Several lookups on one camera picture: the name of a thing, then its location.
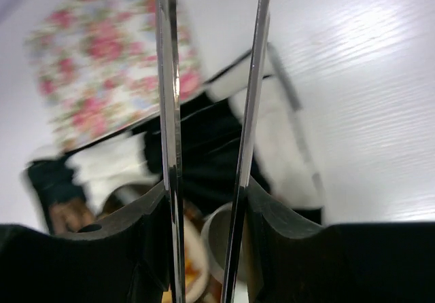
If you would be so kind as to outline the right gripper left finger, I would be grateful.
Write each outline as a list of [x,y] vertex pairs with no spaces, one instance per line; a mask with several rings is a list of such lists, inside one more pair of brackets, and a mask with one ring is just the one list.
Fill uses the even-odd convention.
[[169,203],[163,183],[56,239],[51,302],[160,302],[170,281]]

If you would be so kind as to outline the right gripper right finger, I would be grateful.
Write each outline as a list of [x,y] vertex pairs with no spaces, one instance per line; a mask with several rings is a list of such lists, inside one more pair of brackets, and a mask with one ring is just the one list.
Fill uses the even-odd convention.
[[308,302],[316,267],[307,240],[323,227],[286,207],[251,179],[245,215],[250,302]]

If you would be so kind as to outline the metal tongs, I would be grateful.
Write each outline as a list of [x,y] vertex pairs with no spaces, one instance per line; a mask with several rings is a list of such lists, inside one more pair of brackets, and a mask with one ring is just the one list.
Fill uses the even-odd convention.
[[[184,218],[182,216],[182,162],[180,80],[177,42],[177,0],[156,1],[156,49],[160,98],[162,175],[171,208],[173,264],[171,291],[174,302],[185,302]],[[247,208],[248,185],[254,152],[256,122],[264,71],[264,57],[270,25],[270,0],[258,0],[254,40],[237,162],[232,215],[226,251],[222,302],[233,302],[243,225]]]

